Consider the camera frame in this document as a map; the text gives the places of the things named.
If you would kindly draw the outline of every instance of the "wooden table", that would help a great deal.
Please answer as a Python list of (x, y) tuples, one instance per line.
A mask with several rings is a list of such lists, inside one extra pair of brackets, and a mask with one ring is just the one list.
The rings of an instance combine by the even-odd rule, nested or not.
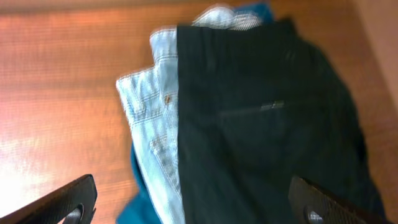
[[(0, 15), (0, 217), (91, 173), (93, 223), (114, 223), (137, 193), (115, 81), (152, 65), (152, 30), (192, 21), (210, 5)], [(398, 120), (354, 8), (345, 0), (275, 0), (272, 8), (294, 18), (351, 89), (371, 173), (398, 222)]]

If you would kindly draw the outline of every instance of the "black pants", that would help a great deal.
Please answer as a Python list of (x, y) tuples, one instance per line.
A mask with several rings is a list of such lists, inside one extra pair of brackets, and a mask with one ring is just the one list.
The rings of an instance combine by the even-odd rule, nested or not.
[(187, 224), (296, 223), (293, 175), (384, 216), (350, 94), (289, 20), (178, 26), (177, 49)]

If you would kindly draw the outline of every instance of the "clothing pile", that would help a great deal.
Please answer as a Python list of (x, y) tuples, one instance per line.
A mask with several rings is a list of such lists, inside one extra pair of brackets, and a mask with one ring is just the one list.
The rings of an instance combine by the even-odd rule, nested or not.
[(296, 223), (294, 175), (384, 217), (350, 93), (290, 19), (217, 5), (150, 46), (116, 83), (140, 187), (118, 224)]

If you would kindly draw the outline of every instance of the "waistband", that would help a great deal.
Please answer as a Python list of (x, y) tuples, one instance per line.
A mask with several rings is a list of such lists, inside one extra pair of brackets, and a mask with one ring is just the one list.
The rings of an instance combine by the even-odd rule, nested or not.
[(222, 65), (224, 61), (273, 58), (273, 49), (285, 44), (286, 38), (297, 38), (290, 19), (264, 24), (247, 31), (219, 30), (208, 27), (177, 26), (179, 63), (200, 68)]
[(177, 57), (177, 30), (176, 28), (162, 29), (154, 32), (149, 39), (154, 62), (162, 58)]

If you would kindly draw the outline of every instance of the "light blue jeans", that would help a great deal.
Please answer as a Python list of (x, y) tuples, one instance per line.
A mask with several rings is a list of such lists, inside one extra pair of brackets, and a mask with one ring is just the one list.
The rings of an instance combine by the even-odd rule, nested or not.
[[(235, 14), (218, 6), (194, 26), (245, 30), (261, 24), (254, 14)], [(162, 223), (184, 224), (177, 156), (177, 32), (154, 32), (150, 45), (155, 65), (116, 82), (130, 125), (137, 162)]]

